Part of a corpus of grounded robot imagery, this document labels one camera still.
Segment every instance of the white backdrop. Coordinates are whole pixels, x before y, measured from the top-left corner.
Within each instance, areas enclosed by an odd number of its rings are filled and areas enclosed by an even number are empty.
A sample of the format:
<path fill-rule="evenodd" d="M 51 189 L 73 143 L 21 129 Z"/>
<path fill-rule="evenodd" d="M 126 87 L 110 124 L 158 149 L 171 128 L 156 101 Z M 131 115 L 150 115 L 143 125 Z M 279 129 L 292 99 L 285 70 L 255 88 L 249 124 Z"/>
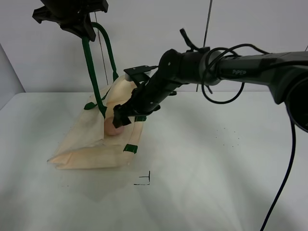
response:
<path fill-rule="evenodd" d="M 81 39 L 62 31 L 56 23 L 38 24 L 33 10 L 39 0 L 2 0 L 0 3 L 0 42 L 21 83 L 28 92 L 92 91 Z M 305 0 L 214 0 L 206 45 L 230 47 L 253 43 L 271 52 L 302 51 L 308 45 Z M 98 22 L 107 30 L 114 50 L 118 73 L 137 65 L 158 64 L 162 54 L 187 47 L 179 33 L 184 27 L 197 46 L 204 40 L 209 0 L 110 0 L 105 14 L 97 12 Z M 99 85 L 106 85 L 101 47 L 91 43 Z M 103 41 L 106 72 L 111 67 Z M 254 54 L 243 50 L 240 54 Z M 195 85 L 181 90 L 195 91 Z M 238 90 L 239 83 L 224 81 L 215 91 Z M 248 85 L 245 90 L 266 90 Z"/>
<path fill-rule="evenodd" d="M 0 110 L 17 93 L 24 92 L 0 44 Z"/>

